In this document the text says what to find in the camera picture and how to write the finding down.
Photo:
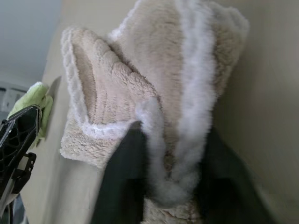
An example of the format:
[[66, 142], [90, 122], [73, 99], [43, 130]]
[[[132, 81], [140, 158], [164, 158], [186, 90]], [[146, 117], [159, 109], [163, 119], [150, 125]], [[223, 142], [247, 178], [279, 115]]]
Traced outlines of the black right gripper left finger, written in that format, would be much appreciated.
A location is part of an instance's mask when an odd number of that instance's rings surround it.
[[93, 210], [94, 224], [143, 221], [148, 168], [146, 144], [141, 122], [134, 122], [105, 167]]

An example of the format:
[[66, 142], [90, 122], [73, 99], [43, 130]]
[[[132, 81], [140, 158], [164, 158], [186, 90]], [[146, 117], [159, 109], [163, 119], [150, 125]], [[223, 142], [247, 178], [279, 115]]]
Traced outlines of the lattice finger of the black left gripper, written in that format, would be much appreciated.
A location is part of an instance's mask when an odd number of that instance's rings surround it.
[[0, 128], [0, 177], [9, 178], [36, 139], [41, 126], [41, 108], [30, 105], [2, 121]]

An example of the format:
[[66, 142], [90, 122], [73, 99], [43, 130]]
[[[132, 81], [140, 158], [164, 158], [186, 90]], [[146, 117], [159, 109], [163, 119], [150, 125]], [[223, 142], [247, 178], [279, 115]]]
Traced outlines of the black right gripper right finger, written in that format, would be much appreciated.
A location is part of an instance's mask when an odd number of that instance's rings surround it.
[[207, 136], [199, 170], [201, 180], [194, 193], [203, 223], [271, 223], [243, 161], [215, 129]]

